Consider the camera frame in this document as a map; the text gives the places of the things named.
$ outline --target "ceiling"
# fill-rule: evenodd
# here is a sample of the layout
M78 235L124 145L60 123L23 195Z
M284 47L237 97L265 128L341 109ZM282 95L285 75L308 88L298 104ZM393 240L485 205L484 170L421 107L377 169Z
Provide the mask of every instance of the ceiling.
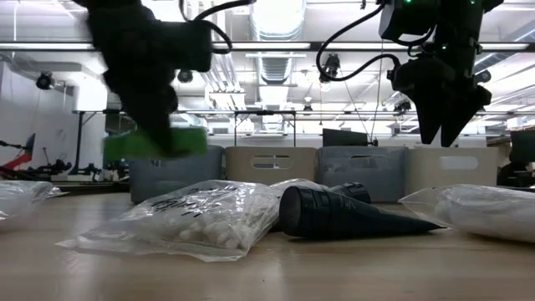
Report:
M165 18L178 18L176 1L154 0L144 1L155 13L160 12ZM201 0L202 7L206 0ZM375 9L371 3L361 11L360 1L353 0L308 0L301 40L324 41L330 35L353 22L355 19ZM86 41L89 39L84 30L84 9L70 1L62 0L0 0L0 40L1 41ZM356 29L346 33L338 41L376 41L380 16L372 18ZM249 9L239 8L227 11L225 29L233 41L254 40L249 25ZM513 42L522 30L535 29L535 0L506 0L503 5L485 15L481 29L481 42ZM301 110L305 97L310 97L315 110L392 110L396 98L391 98L393 91L386 79L386 70L391 69L389 60L376 62L363 73L344 83L331 83L329 90L322 91L315 71L315 54L302 53L303 58L295 59L292 76L286 82L289 86L286 99L282 99L281 109L294 108ZM377 52L339 53L342 74L348 74L371 59ZM250 108L261 105L258 97L257 60L249 59L248 53L232 54L232 64L238 81L245 93L245 104ZM408 59L406 54L396 54L402 62ZM99 55L96 53L24 53L16 56L19 63L26 61L33 64L51 62L70 62L81 64L86 73L98 76L105 70ZM515 54L491 68L492 80L485 86L499 100L519 90L535 84L535 54ZM65 75L64 80L72 80ZM181 108L192 110L210 109L205 101L206 83L199 74L189 84L174 83L181 98ZM535 96L520 94L493 105L490 110L531 110L535 105ZM487 119L492 125L492 118Z

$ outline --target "gray plastic bin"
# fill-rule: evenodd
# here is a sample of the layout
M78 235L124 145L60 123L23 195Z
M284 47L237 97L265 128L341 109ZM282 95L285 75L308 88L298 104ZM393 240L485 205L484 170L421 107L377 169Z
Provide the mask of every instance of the gray plastic bin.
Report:
M317 181L325 186L359 182L372 202L397 202L405 196L407 154L406 147L322 147Z
M177 160L130 161L130 199L139 204L200 181L219 180L222 175L224 149L209 145L204 156L188 156Z

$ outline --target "black cone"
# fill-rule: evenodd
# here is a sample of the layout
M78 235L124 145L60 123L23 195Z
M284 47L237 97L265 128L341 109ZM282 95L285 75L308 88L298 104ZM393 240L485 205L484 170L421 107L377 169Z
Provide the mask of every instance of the black cone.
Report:
M365 202L366 204L371 204L368 190L364 185L357 182L349 182L343 185L330 187L329 191L354 198L355 200Z
M279 225L290 236L320 239L419 234L441 228L331 191L298 186L283 193Z

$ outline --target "security camera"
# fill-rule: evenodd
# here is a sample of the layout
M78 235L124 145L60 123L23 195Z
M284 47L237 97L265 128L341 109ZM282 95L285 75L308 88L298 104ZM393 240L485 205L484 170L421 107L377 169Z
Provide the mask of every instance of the security camera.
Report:
M492 79L492 75L488 70L481 71L480 73L474 75L474 80L477 84L479 83L488 83Z
M182 69L176 76L179 82L183 84L190 83L193 80L193 73L190 70Z
M329 54L327 61L325 61L324 71L331 77L336 77L340 69L340 59L337 54ZM329 82L323 75L319 75L319 82L326 84Z
M54 79L52 78L52 72L41 72L41 75L35 81L35 85L41 90L52 89L54 87Z
M394 112L404 113L412 109L412 105L409 100L402 100L394 106Z

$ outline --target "ceiling pipe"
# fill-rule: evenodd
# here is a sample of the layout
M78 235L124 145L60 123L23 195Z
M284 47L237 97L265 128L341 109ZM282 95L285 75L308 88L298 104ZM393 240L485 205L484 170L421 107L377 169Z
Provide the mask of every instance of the ceiling pipe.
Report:
M202 79L204 80L204 82L210 86L210 89L211 91L217 91L217 85L212 83L209 79L208 79L208 76L205 74L205 73L199 73L202 77Z
M232 76L230 74L230 71L227 68L227 65L225 64L225 61L223 60L223 55L215 54L214 57L216 58L216 61L218 62L218 65L221 67L221 70L223 72L223 75L225 77L224 83L228 86L227 90L235 91L236 88L234 88L234 84L232 82Z
M236 70L234 69L234 63L232 62L232 54L223 55L223 60L227 62L227 65L230 69L230 75L232 77L231 81L232 81L232 85L234 86L234 89L237 92L241 92L242 87L240 86L240 82L237 80L237 73L236 73Z
M216 87L214 89L214 92L221 92L221 91L225 90L225 86L224 85L220 85L220 83L218 83L216 81L216 79L214 79L214 73L211 70L210 70L210 72L206 72L205 75L206 75L206 78L208 79L208 81L210 83L212 83Z
M518 91L512 92L507 95L496 97L492 100L491 104L486 106L487 109L496 107L498 105L503 105L508 102L511 102L515 99L520 99L523 97L531 96L535 94L535 84L529 85L528 87L522 88Z
M303 31L307 0L258 0L251 6L249 15L251 31L257 41L298 41ZM283 87L291 77L293 70L292 58L261 58L257 62L257 81L266 85L257 88L258 96L265 105L278 105L282 108L286 103L289 87ZM278 128L272 126L268 130L281 130L283 121Z

